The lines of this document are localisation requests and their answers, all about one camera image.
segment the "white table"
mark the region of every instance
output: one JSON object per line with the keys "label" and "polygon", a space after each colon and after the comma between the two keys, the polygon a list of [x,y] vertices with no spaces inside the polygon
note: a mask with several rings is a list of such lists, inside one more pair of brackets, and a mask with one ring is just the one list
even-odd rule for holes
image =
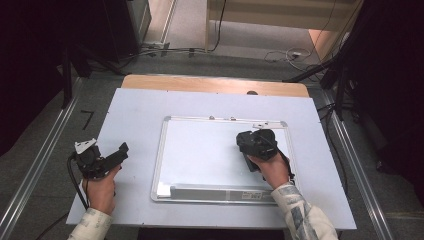
{"label": "white table", "polygon": [[[356,229],[329,146],[311,98],[117,89],[98,138],[103,156],[127,142],[129,158],[116,180],[114,224],[151,227],[278,229],[276,206],[158,203],[152,179],[165,116],[283,120],[290,127],[304,197],[320,207],[336,229]],[[67,223],[85,210],[76,197]]]}

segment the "hand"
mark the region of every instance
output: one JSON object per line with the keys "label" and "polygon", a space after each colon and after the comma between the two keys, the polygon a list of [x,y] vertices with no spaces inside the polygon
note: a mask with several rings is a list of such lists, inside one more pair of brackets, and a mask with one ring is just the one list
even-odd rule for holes
{"label": "hand", "polygon": [[107,215],[111,215],[115,209],[115,181],[113,180],[121,169],[121,165],[109,171],[109,174],[100,180],[90,180],[87,188],[87,179],[84,179],[82,186],[87,189],[90,207],[99,210]]}
{"label": "hand", "polygon": [[280,153],[277,153],[267,161],[254,156],[248,157],[250,161],[258,165],[262,175],[273,189],[289,181],[289,170]]}

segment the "black object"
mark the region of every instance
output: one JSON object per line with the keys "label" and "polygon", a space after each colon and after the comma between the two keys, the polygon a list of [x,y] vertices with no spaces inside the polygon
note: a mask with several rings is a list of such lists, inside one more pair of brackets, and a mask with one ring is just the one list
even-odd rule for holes
{"label": "black object", "polygon": [[355,45],[357,45],[358,38],[363,38],[364,29],[369,25],[370,19],[375,16],[376,12],[381,12],[381,6],[379,4],[386,4],[391,0],[382,1],[364,1],[364,4],[358,14],[358,18],[353,26],[352,31],[349,34],[348,39],[344,42],[343,46],[339,49],[337,54],[331,59],[317,65],[316,67],[311,68],[310,70],[296,76],[294,78],[284,80],[283,82],[300,82],[318,72],[321,72],[327,69],[324,77],[320,81],[320,85],[323,89],[330,89],[334,83],[338,82],[338,88],[336,93],[336,113],[340,121],[343,121],[342,116],[342,105],[343,105],[343,95],[345,92],[345,85],[350,77],[348,74],[348,68],[346,67],[346,62],[348,62],[353,55],[360,56],[355,50]]}
{"label": "black object", "polygon": [[20,14],[22,1],[0,3],[0,156],[63,87],[62,76]]}
{"label": "black object", "polygon": [[260,129],[254,133],[252,131],[241,132],[237,134],[236,141],[251,172],[258,171],[259,167],[250,161],[247,155],[268,160],[278,153],[275,134],[270,129]]}
{"label": "black object", "polygon": [[138,240],[284,240],[284,231],[242,229],[139,228]]}
{"label": "black object", "polygon": [[118,151],[103,158],[100,156],[99,147],[94,145],[80,154],[75,154],[75,161],[84,178],[98,179],[105,177],[110,170],[127,159],[127,152],[128,146],[124,142]]}

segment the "patterned sleeve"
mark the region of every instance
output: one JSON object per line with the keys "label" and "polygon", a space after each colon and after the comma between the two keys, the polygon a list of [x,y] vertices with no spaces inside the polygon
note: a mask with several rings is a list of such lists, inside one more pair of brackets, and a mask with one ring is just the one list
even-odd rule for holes
{"label": "patterned sleeve", "polygon": [[337,233],[324,212],[308,203],[291,183],[272,192],[293,239],[337,239]]}
{"label": "patterned sleeve", "polygon": [[68,240],[103,240],[111,224],[111,216],[89,208]]}

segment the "aluminum rail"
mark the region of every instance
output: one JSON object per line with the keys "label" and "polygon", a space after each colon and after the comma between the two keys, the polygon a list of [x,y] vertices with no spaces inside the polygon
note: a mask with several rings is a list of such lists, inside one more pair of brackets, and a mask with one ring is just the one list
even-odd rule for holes
{"label": "aluminum rail", "polygon": [[[324,98],[326,104],[331,104],[334,102],[330,91],[324,91]],[[352,169],[353,176],[355,177],[355,180],[358,184],[362,199],[364,200],[365,206],[367,207],[371,221],[374,224],[374,229],[377,233],[378,238],[381,240],[395,239],[386,221],[384,212],[381,209],[377,197],[368,180],[368,177],[364,169],[362,168],[362,164],[359,161],[358,155],[356,154],[355,148],[349,137],[345,123],[339,121],[336,114],[332,115],[332,120],[339,136],[339,139],[342,143],[343,149],[345,151],[349,166]]]}
{"label": "aluminum rail", "polygon": [[25,175],[24,180],[10,200],[9,205],[7,206],[6,211],[2,216],[0,223],[0,240],[7,240],[10,237],[16,222],[24,210],[25,205],[31,196],[31,193],[34,190],[38,179],[40,178],[44,167],[50,158],[50,155],[56,146],[56,143],[62,134],[62,131],[65,128],[69,117],[71,116],[71,113],[78,101],[81,88],[82,79],[77,78],[73,86],[75,97],[68,104],[67,108],[60,111],[52,129],[49,132],[49,135],[44,141],[40,151],[34,159],[34,162]]}

